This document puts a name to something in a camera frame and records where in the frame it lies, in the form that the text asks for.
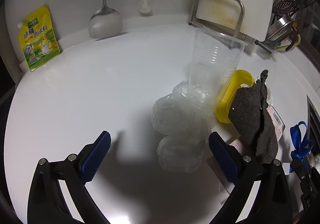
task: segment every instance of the gray towel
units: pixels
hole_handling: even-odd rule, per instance
[[[229,111],[229,119],[260,163],[271,163],[278,152],[275,127],[267,111],[267,77],[268,70],[264,70],[254,86],[239,88]]]

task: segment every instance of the clear plastic cup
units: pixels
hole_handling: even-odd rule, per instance
[[[196,28],[187,97],[197,108],[212,114],[246,45],[229,35]]]

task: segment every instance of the white countertop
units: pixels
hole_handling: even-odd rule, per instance
[[[38,160],[64,160],[103,130],[111,134],[111,149],[86,188],[111,224],[212,220],[227,196],[219,192],[215,174],[205,162],[194,173],[162,170],[156,154],[162,136],[150,121],[155,101],[188,79],[193,39],[194,28],[188,25],[134,29],[71,47],[22,78],[9,112],[4,164],[13,206],[24,223]],[[290,162],[289,129],[308,120],[306,96],[318,111],[319,98],[282,54],[262,59],[244,53],[238,69],[254,78],[269,70],[273,105],[286,125],[277,158]],[[231,124],[215,130],[225,140],[237,135]],[[208,150],[204,159],[209,156]],[[295,180],[290,174],[289,188],[295,186],[299,197]],[[60,183],[73,217],[80,219]]]

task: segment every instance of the plastic bag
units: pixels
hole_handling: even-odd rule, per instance
[[[178,86],[176,91],[183,92],[183,84],[181,88]],[[211,129],[188,98],[173,92],[158,99],[153,106],[151,122],[155,130],[167,135],[157,149],[164,170],[193,172],[201,165]]]
[[[188,81],[180,82],[177,86],[175,86],[172,89],[172,93],[177,92],[177,93],[180,93],[180,94],[182,94],[183,96],[186,97],[187,96],[187,90],[188,90],[188,84],[189,84]]]

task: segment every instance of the seasoning packet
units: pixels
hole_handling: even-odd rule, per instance
[[[30,71],[34,71],[60,53],[46,5],[27,16],[19,33],[19,43]]]

